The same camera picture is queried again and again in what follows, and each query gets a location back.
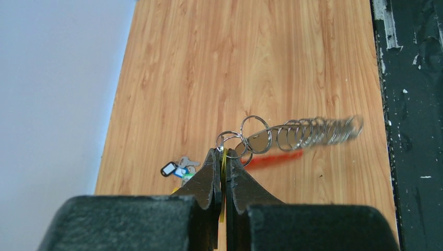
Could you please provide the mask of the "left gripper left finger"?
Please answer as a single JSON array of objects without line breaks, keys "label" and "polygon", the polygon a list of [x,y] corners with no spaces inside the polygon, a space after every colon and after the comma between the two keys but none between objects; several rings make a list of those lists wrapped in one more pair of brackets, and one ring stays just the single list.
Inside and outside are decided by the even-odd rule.
[{"label": "left gripper left finger", "polygon": [[39,250],[215,250],[219,151],[171,195],[77,196],[56,212]]}]

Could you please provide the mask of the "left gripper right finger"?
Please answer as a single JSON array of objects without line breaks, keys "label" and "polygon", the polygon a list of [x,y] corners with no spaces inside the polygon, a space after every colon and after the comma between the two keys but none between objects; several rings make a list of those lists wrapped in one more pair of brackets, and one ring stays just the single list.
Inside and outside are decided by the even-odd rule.
[{"label": "left gripper right finger", "polygon": [[239,159],[228,164],[228,250],[398,250],[397,239],[374,207],[288,204],[264,189]]}]

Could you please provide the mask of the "red keyring with silver keys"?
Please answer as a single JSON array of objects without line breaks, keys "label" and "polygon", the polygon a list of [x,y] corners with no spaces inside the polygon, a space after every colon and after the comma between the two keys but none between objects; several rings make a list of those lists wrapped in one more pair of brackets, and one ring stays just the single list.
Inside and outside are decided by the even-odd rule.
[{"label": "red keyring with silver keys", "polygon": [[248,156],[247,164],[254,155],[266,154],[272,149],[293,152],[355,140],[363,131],[364,120],[361,115],[344,119],[314,117],[289,120],[272,127],[264,126],[265,129],[251,136],[238,133],[240,143],[235,151],[238,157]]}]

